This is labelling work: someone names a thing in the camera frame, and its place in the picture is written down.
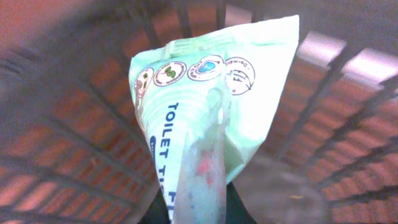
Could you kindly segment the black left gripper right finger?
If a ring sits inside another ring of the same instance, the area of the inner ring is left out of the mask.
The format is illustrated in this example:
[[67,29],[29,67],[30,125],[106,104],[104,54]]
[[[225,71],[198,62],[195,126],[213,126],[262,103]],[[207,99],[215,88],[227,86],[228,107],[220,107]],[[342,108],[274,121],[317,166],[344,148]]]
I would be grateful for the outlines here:
[[226,186],[226,224],[257,224],[243,204],[236,188],[230,182]]

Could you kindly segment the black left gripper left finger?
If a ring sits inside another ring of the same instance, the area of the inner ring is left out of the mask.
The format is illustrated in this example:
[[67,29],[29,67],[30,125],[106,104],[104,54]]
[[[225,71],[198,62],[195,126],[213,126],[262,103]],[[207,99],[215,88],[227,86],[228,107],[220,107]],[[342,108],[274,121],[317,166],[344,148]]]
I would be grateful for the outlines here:
[[161,189],[158,190],[148,210],[137,224],[170,224],[169,213]]

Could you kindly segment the mint toilet tissue wipes pack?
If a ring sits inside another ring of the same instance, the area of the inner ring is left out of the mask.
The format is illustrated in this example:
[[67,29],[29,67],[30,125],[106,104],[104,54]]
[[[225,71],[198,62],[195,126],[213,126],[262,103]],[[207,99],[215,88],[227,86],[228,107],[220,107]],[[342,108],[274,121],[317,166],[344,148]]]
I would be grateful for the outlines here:
[[299,25],[296,15],[240,24],[131,59],[132,101],[169,223],[224,223],[226,187],[267,137]]

